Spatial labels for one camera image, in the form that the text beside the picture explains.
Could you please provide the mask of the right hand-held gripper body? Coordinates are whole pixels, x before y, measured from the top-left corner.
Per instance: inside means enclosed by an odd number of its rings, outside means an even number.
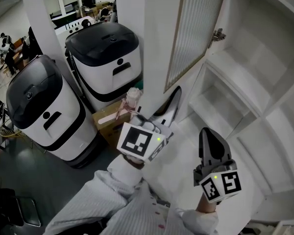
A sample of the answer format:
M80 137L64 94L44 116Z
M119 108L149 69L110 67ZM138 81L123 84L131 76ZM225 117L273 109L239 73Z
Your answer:
M231 159L212 168L199 165L193 171L194 186L201 186L209 203L219 203L242 191L236 162Z

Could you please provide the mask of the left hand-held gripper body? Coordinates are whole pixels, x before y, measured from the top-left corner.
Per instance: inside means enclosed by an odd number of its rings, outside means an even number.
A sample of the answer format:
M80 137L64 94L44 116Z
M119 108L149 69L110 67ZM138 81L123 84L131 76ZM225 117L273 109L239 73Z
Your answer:
M150 163L172 136L169 127L142 115L135 115L129 123L123 124L117 149L126 156Z

